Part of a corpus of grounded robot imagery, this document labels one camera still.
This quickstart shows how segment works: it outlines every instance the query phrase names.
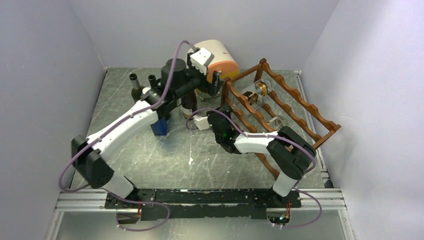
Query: dark glass bottle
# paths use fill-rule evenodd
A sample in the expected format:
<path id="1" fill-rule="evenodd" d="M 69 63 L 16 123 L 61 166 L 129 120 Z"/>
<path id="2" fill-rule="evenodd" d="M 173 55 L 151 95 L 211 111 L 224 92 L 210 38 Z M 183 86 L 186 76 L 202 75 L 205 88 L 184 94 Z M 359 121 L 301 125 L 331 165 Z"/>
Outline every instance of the dark glass bottle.
<path id="1" fill-rule="evenodd" d="M 198 99 L 194 90 L 181 97 L 181 109 L 184 118 L 188 118 L 198 109 Z"/>
<path id="2" fill-rule="evenodd" d="M 135 73 L 131 73 L 129 75 L 129 79 L 131 80 L 131 83 L 132 83 L 131 97 L 135 103 L 138 100 L 140 100 L 140 97 L 143 94 L 142 90 L 145 87 L 140 85 L 139 79 L 137 78 L 137 75 Z"/>

